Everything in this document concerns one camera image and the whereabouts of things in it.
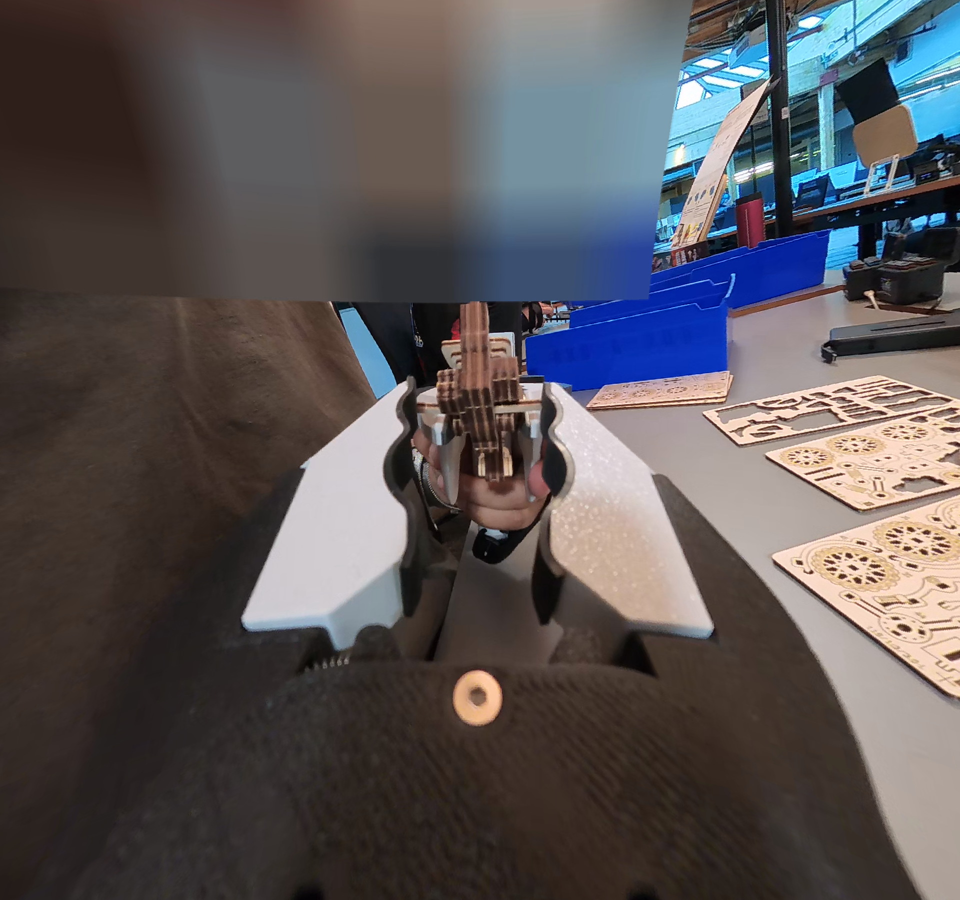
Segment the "wooden puzzle sheet notched corner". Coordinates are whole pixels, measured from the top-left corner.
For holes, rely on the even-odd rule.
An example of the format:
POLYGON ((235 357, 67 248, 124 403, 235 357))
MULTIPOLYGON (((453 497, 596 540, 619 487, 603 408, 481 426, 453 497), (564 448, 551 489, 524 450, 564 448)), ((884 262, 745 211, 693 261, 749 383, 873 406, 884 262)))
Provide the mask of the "wooden puzzle sheet notched corner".
POLYGON ((958 699, 959 498, 772 558, 932 687, 958 699))

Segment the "wooden puzzle sheet many cutouts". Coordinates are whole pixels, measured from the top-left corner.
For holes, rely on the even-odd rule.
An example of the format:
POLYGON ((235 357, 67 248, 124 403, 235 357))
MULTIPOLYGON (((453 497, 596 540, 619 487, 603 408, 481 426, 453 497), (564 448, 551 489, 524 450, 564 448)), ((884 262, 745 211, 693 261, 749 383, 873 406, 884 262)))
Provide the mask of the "wooden puzzle sheet many cutouts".
POLYGON ((941 393, 872 376, 724 406, 703 415, 745 447, 957 405, 957 399, 941 393))

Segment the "wooden puzzle model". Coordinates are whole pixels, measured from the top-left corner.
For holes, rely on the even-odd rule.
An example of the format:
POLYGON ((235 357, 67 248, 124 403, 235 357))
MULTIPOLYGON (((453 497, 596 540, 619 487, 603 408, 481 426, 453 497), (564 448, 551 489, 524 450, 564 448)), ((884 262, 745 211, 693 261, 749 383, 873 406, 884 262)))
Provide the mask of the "wooden puzzle model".
MULTIPOLYGON (((490 333, 486 304, 462 305, 459 339, 443 347, 449 367, 438 372, 434 388, 417 397, 438 403, 441 412, 417 414, 418 422, 440 421, 460 437, 460 474, 468 448, 472 475, 491 483, 513 477, 517 458, 523 466, 524 419, 542 418, 542 409, 521 412, 518 403, 541 395, 527 392, 513 343, 490 333)), ((541 430, 544 443, 543 423, 541 430)))

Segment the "person's left hand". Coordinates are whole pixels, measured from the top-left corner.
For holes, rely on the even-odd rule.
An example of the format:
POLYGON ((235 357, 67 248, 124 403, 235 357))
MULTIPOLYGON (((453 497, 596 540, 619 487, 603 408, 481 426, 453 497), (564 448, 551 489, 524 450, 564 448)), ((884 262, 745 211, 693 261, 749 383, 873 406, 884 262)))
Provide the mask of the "person's left hand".
MULTIPOLYGON (((420 457, 416 446, 413 447, 414 470, 420 474, 420 457)), ((533 492, 535 497, 551 495, 544 476, 542 461, 535 463, 533 471, 533 492)), ((459 493, 456 503, 459 510, 472 522, 479 522, 481 516, 476 510, 480 507, 503 509, 512 504, 510 496, 520 495, 520 501, 528 498, 524 474, 504 479, 499 482, 488 482, 482 477, 468 473, 461 473, 459 477, 459 493)))

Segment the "black pillar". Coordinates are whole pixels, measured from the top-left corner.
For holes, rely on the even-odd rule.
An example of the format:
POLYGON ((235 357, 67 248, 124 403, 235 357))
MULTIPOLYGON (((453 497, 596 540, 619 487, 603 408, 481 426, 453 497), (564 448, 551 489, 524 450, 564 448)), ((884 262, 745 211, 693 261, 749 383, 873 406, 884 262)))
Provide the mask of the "black pillar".
POLYGON ((770 103, 774 168, 774 231, 777 238, 785 238, 794 234, 787 50, 789 23, 786 0, 765 0, 765 21, 772 87, 770 103))

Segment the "leaning cardboard sign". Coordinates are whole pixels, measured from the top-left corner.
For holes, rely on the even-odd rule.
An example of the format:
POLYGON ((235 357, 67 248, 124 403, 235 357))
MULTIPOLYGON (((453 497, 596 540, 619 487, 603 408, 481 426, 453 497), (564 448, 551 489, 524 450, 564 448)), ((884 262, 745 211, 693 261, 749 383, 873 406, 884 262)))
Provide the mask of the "leaning cardboard sign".
POLYGON ((767 80, 742 99, 724 118, 703 159, 683 206, 670 244, 670 264, 683 265, 696 258, 706 242, 728 185, 727 168, 739 140, 758 114, 763 101, 780 79, 767 80))

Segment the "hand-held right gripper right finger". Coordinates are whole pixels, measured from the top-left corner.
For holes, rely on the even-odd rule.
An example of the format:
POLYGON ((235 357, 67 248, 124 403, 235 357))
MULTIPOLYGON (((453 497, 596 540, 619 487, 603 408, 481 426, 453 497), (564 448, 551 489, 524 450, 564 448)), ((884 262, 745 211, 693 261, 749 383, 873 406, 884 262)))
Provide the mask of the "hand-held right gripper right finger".
POLYGON ((709 638, 714 621, 654 474, 556 382, 541 391, 542 476, 531 579, 540 624, 618 618, 627 630, 709 638))

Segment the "flat black device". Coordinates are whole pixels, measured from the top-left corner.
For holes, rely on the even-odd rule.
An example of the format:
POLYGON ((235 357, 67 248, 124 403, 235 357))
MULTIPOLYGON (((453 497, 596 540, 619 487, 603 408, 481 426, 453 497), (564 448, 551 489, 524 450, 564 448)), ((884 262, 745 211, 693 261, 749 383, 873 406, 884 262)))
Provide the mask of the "flat black device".
POLYGON ((822 344, 821 358, 833 363, 842 356, 861 356, 957 347, 959 311, 836 328, 822 344))

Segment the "wooden puzzle sheet with gears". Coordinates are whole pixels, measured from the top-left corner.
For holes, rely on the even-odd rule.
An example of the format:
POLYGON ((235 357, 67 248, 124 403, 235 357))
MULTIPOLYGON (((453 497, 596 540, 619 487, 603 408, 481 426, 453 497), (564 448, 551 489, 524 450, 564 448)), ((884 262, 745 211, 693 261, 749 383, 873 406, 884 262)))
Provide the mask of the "wooden puzzle sheet with gears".
POLYGON ((860 512, 959 487, 959 406, 945 405, 841 430, 766 457, 860 512))

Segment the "person's olive clothing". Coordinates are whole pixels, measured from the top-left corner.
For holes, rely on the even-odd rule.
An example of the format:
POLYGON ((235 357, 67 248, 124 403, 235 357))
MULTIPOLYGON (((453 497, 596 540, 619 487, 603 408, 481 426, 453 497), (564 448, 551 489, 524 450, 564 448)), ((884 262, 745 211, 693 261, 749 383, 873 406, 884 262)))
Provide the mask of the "person's olive clothing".
POLYGON ((328 302, 2 289, 2 898, 158 613, 374 400, 328 302))

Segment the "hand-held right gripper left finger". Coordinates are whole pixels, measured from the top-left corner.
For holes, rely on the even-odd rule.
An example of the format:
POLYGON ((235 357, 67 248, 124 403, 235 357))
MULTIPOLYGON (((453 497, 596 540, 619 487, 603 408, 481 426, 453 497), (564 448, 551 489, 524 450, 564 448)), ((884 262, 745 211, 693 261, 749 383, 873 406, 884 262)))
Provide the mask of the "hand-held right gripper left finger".
POLYGON ((303 467, 242 614, 250 632, 325 630, 336 650, 419 600, 413 475, 416 383, 378 400, 303 467))

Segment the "black box device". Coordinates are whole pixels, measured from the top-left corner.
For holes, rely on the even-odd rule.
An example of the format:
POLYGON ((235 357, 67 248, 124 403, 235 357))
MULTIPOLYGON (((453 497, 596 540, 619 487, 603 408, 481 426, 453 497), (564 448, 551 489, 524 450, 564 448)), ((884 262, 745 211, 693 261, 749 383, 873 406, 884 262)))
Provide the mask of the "black box device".
POLYGON ((915 306, 938 301, 944 290, 942 259, 906 253, 906 236, 887 234, 879 257, 858 258, 843 268, 844 293, 850 302, 915 306))

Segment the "blue plastic bin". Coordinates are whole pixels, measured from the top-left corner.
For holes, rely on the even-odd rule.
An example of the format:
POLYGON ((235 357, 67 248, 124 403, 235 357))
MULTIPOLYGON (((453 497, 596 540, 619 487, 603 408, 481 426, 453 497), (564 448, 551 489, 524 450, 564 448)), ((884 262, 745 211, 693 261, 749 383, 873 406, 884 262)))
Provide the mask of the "blue plastic bin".
POLYGON ((697 306, 701 309, 727 306, 736 285, 736 273, 730 273, 720 281, 701 280, 684 284, 671 282, 666 288, 651 293, 649 298, 643 301, 614 301, 575 309, 570 313, 569 328, 580 329, 681 306, 697 306))
POLYGON ((728 306, 672 306, 525 342, 527 372, 573 391, 728 368, 728 306))
POLYGON ((730 275, 735 276, 728 301, 733 309, 819 287, 826 272, 830 235, 829 231, 796 234, 654 273, 650 301, 660 299, 668 289, 693 282, 720 283, 730 275))

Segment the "stack of wooden sheets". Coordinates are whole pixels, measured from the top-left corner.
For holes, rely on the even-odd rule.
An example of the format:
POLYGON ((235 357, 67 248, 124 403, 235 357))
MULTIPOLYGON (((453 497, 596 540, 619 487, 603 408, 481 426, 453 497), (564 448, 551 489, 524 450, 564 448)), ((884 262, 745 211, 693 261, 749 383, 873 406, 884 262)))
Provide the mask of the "stack of wooden sheets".
POLYGON ((589 411, 726 402, 734 375, 729 371, 605 385, 586 405, 589 411))

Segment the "grey desk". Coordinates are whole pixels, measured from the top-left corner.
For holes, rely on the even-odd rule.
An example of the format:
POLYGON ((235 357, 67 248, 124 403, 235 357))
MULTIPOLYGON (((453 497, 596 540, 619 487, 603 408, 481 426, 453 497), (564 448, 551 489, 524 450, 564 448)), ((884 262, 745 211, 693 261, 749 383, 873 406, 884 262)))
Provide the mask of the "grey desk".
MULTIPOLYGON (((733 404, 884 375, 957 398, 958 349, 821 358, 832 329, 904 319, 842 293, 728 320, 733 404)), ((772 555, 931 498, 862 514, 768 461, 774 444, 740 448, 697 406, 602 411, 600 422, 666 475, 759 575, 820 661, 857 738, 894 843, 920 894, 958 898, 958 702, 932 688, 780 570, 772 555)))

